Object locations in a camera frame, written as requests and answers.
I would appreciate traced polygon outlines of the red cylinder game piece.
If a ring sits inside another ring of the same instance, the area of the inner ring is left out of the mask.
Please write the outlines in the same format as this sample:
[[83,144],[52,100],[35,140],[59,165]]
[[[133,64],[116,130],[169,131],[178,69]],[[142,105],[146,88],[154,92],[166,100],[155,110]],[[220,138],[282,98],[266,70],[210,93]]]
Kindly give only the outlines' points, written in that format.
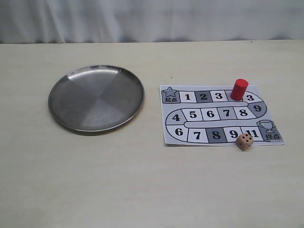
[[239,78],[235,81],[230,97],[235,101],[240,101],[247,90],[249,83],[247,80]]

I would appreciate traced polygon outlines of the wooden die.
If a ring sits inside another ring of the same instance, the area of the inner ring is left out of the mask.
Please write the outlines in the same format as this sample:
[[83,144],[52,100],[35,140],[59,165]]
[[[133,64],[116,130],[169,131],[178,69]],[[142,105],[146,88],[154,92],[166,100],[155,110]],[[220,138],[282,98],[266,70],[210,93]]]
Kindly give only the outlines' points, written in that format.
[[253,137],[250,134],[243,133],[236,139],[236,145],[239,149],[245,151],[252,145],[253,141]]

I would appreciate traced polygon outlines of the paper game board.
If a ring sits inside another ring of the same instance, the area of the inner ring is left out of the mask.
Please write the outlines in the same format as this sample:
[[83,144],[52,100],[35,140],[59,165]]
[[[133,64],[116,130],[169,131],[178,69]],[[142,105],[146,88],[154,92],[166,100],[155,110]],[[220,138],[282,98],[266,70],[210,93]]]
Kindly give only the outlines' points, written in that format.
[[243,133],[254,145],[283,145],[257,85],[240,101],[231,86],[161,85],[164,141],[174,145],[234,146]]

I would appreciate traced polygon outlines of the round metal plate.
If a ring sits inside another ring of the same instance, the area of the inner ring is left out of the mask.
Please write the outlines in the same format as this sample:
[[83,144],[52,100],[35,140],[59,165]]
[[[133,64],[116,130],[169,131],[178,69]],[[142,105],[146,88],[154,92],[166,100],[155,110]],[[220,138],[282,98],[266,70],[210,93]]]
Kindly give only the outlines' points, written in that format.
[[145,91],[133,72],[112,65],[75,69],[50,90],[48,109],[56,123],[80,135],[99,135],[131,121]]

